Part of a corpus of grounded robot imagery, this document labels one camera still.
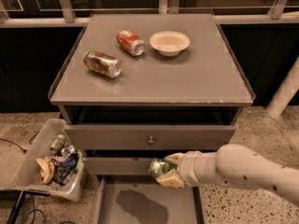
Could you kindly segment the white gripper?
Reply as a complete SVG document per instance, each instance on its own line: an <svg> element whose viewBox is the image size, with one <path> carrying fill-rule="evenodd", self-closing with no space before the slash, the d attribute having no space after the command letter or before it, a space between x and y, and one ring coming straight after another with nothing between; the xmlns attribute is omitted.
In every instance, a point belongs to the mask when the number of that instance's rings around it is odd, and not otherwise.
<svg viewBox="0 0 299 224"><path fill-rule="evenodd" d="M172 169L164 175L156 178L157 182L168 188L182 189L185 184L189 187L200 187L203 183L198 179L195 172L195 162L202 156L200 151L188 151L174 153L164 157L164 160L177 165L178 168Z"/></svg>

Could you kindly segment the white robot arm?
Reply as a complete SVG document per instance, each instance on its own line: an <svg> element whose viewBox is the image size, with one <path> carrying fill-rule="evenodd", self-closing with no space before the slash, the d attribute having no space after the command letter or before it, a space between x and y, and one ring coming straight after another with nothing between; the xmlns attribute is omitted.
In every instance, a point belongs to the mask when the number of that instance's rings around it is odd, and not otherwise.
<svg viewBox="0 0 299 224"><path fill-rule="evenodd" d="M155 159L149 174L164 187L205 184L235 189L265 189L299 205L299 170L275 163L248 147L228 144L215 152L188 151Z"/></svg>

